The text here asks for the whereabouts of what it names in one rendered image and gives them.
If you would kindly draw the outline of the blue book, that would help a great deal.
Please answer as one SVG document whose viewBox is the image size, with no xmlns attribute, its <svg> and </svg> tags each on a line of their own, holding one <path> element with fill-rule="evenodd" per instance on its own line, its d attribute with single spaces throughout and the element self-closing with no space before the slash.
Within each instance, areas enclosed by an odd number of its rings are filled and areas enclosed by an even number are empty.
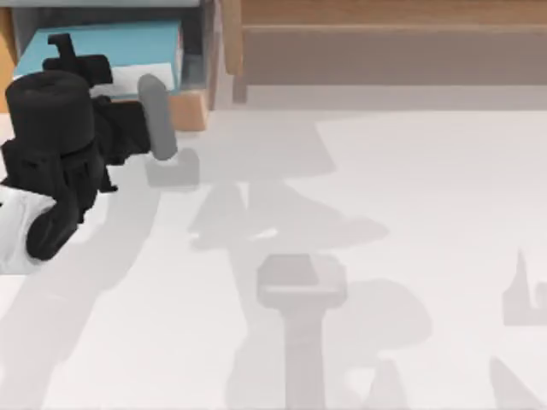
<svg viewBox="0 0 547 410">
<path fill-rule="evenodd" d="M 173 95 L 181 90 L 183 45 L 181 25 L 176 20 L 65 26 L 37 30 L 18 61 L 13 78 L 38 72 L 48 57 L 58 56 L 48 36 L 69 33 L 77 56 L 104 55 L 109 61 L 113 82 L 96 85 L 91 94 L 114 99 L 133 99 L 138 80 L 150 73 Z"/>
</svg>

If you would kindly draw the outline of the pale wooden drawer front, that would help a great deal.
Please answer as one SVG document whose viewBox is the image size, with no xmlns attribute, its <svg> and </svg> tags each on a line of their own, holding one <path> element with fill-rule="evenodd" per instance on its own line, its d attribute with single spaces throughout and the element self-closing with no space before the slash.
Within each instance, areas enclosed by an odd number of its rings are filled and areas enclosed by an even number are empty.
<svg viewBox="0 0 547 410">
<path fill-rule="evenodd" d="M 168 98 L 174 129 L 202 132 L 207 128 L 209 100 L 206 90 L 188 90 Z"/>
</svg>

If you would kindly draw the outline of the wooden cupboard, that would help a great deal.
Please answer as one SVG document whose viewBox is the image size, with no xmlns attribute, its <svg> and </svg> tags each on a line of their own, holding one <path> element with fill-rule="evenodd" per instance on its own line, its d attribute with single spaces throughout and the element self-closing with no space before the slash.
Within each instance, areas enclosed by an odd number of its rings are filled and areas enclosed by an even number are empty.
<svg viewBox="0 0 547 410">
<path fill-rule="evenodd" d="M 547 0 L 219 0 L 233 96 L 251 85 L 547 85 Z"/>
</svg>

